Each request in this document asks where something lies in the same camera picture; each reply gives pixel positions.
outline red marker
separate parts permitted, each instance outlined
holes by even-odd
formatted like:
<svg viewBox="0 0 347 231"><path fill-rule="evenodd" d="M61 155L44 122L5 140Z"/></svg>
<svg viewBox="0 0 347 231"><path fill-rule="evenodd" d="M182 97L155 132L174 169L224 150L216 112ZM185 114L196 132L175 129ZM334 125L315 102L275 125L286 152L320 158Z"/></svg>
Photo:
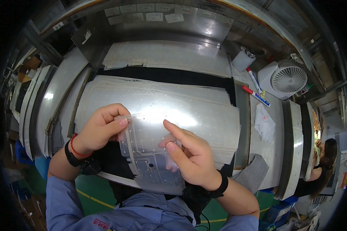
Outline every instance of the red marker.
<svg viewBox="0 0 347 231"><path fill-rule="evenodd" d="M253 95L253 97L255 97L256 99L258 99L259 101L261 101L263 104L265 104L268 108L270 107L270 103L267 102L266 100L262 99L258 94L256 94L254 91L252 91L251 89L249 89L246 86L242 86L243 90L245 90L246 92L250 93L251 95Z"/></svg>

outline embroidered logo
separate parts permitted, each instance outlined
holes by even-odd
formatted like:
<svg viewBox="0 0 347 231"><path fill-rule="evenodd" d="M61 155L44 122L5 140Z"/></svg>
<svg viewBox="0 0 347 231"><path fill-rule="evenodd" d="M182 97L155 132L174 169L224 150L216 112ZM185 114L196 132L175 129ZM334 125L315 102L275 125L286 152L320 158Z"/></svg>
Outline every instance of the embroidered logo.
<svg viewBox="0 0 347 231"><path fill-rule="evenodd" d="M105 230L108 229L108 227L109 227L108 223L105 223L104 221L101 221L101 220L99 220L97 218L95 218L93 224L97 225L97 226L99 226L99 227L101 227L101 228L103 228Z"/></svg>

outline green floor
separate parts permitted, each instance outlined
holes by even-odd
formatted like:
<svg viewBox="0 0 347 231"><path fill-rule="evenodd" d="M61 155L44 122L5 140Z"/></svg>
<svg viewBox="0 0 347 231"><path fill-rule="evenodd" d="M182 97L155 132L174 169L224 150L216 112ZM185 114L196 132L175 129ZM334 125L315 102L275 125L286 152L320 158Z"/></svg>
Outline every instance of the green floor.
<svg viewBox="0 0 347 231"><path fill-rule="evenodd" d="M46 180L42 179L34 166L24 170L25 180L21 180L20 184L29 188L32 194L45 194ZM80 175L76 178L76 189L83 206L85 215L108 211L114 208L116 199L113 196L108 180L97 176ZM270 206L279 203L274 200L273 194L259 192L254 194L260 205L260 220L267 214ZM203 210L203 214L207 216L211 223L211 230L219 230L225 223L227 213L222 209L219 203L213 199ZM201 217L202 224L206 225L207 221ZM197 230L206 230L204 227L198 227Z"/></svg>

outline white plastic bottle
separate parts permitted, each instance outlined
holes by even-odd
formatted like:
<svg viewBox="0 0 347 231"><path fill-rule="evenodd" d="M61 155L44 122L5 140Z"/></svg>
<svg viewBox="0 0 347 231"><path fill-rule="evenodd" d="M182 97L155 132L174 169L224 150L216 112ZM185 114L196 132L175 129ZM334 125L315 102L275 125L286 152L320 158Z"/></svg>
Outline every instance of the white plastic bottle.
<svg viewBox="0 0 347 231"><path fill-rule="evenodd" d="M244 71L256 60L256 56L249 49L242 50L233 59L232 63L239 72Z"/></svg>

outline black wristband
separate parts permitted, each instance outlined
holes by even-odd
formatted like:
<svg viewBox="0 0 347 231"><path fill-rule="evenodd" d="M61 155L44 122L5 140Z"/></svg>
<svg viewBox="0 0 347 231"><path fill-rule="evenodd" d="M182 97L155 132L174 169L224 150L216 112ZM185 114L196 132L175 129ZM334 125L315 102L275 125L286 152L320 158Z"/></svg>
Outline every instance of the black wristband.
<svg viewBox="0 0 347 231"><path fill-rule="evenodd" d="M67 142L67 144L64 147L65 156L67 157L68 163L72 165L73 167L80 166L85 160L79 160L77 159L68 149L68 144L70 141Z"/></svg>
<svg viewBox="0 0 347 231"><path fill-rule="evenodd" d="M227 186L229 185L229 180L227 179L227 176L220 171L219 171L219 173L222 176L222 182L221 182L220 187L214 191L208 192L209 196L212 198L223 197L223 192L225 192L225 190L227 189Z"/></svg>

